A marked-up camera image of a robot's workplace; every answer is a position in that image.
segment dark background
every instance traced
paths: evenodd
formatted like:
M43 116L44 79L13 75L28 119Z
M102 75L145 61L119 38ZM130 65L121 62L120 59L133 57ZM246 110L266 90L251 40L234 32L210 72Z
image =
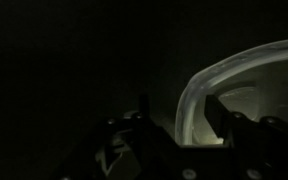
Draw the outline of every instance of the dark background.
M47 179L142 92L173 135L195 73L283 39L288 1L0 0L0 180Z

